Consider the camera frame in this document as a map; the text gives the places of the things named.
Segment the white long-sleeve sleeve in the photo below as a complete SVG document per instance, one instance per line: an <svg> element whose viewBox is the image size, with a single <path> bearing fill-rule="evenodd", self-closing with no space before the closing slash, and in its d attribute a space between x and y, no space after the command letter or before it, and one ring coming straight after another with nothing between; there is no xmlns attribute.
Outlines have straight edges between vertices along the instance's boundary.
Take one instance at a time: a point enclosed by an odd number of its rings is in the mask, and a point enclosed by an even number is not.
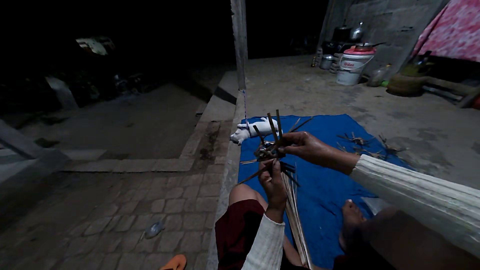
<svg viewBox="0 0 480 270"><path fill-rule="evenodd" d="M362 155L350 177L480 257L480 191Z"/></svg>
<svg viewBox="0 0 480 270"><path fill-rule="evenodd" d="M280 269L284 235L285 223L271 221L264 214L242 270Z"/></svg>

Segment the blue tarp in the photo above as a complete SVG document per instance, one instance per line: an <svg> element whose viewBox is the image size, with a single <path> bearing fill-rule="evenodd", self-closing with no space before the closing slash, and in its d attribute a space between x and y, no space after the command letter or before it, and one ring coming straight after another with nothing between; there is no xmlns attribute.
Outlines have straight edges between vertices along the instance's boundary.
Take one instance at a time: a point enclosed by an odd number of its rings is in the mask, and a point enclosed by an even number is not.
<svg viewBox="0 0 480 270"><path fill-rule="evenodd" d="M302 117L299 124L308 118ZM286 132L297 121L298 116L282 116L280 119L282 129ZM250 123L257 121L261 121L260 117L249 119ZM317 115L301 127L299 131L308 131L333 147L337 147L337 142L339 142L350 152L353 152L352 147L355 144L336 135L344 136L346 133L351 137L351 133L354 132L357 137L364 139L373 138L362 126L346 114ZM274 139L272 135L269 135L266 137L266 140L273 141ZM259 137L243 141L240 160L254 159L253 153L259 144ZM377 139L372 140L369 146L364 148L372 153L383 150L381 142ZM296 163L297 165L297 178L301 185L297 189L298 211L313 263L319 267L332 268L334 258L343 254L338 244L338 234L342 228L341 208L345 200L352 199L361 208L365 217L369 218L371 213L360 197L376 196L340 172L313 165L292 155L287 155L282 161L291 165ZM389 156L387 161L409 168L408 165L396 156ZM254 174L257 170L257 162L246 165L240 164L239 182ZM258 182L258 178L253 178L246 184L258 191L266 200L265 192ZM285 234L292 241L286 215L284 220L287 224Z"/></svg>

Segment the knee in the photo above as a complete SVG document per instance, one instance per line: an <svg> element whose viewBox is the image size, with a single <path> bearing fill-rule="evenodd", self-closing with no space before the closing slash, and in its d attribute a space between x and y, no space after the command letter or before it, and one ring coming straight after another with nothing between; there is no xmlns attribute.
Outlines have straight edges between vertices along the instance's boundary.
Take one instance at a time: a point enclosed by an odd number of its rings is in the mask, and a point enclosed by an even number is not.
<svg viewBox="0 0 480 270"><path fill-rule="evenodd" d="M254 191L251 187L245 184L239 184L233 187L230 191L230 196L228 198L228 205L233 203L248 200L248 199L257 199L257 192Z"/></svg>

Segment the metal pot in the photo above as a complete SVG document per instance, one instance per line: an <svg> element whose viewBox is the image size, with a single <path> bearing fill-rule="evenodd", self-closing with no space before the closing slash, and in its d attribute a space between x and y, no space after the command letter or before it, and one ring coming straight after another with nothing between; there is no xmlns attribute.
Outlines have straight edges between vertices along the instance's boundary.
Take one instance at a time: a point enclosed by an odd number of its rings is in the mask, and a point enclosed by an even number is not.
<svg viewBox="0 0 480 270"><path fill-rule="evenodd" d="M325 70L329 70L330 67L332 66L333 58L334 58L333 55L325 54L322 57L322 62L320 63L320 68L325 69Z"/></svg>
<svg viewBox="0 0 480 270"><path fill-rule="evenodd" d="M347 42L348 39L350 38L351 30L352 30L352 28L347 27L346 25L335 27L335 30L333 31L332 41Z"/></svg>

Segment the finger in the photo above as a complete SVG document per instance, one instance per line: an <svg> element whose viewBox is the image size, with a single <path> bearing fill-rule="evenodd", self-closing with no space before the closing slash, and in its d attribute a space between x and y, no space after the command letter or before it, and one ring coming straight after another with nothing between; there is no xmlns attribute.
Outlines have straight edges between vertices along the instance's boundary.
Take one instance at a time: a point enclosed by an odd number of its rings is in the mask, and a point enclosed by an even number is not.
<svg viewBox="0 0 480 270"><path fill-rule="evenodd" d="M305 136L306 136L305 131L289 132L282 135L283 139L286 140L287 142L298 144L298 145L303 145Z"/></svg>
<svg viewBox="0 0 480 270"><path fill-rule="evenodd" d="M273 162L273 159L272 160L264 160L264 161L259 162L258 163L258 170L261 170L261 169L265 168L265 166L269 166L272 162Z"/></svg>
<svg viewBox="0 0 480 270"><path fill-rule="evenodd" d="M263 172L258 176L258 180L260 180L260 183L268 182L272 180L272 177L269 172Z"/></svg>
<svg viewBox="0 0 480 270"><path fill-rule="evenodd" d="M280 183L282 179L281 169L280 169L280 161L275 159L273 161L273 168L272 168L272 181L275 183Z"/></svg>
<svg viewBox="0 0 480 270"><path fill-rule="evenodd" d="M301 146L285 146L285 147L279 147L278 151L280 153L298 156L302 152L302 147Z"/></svg>

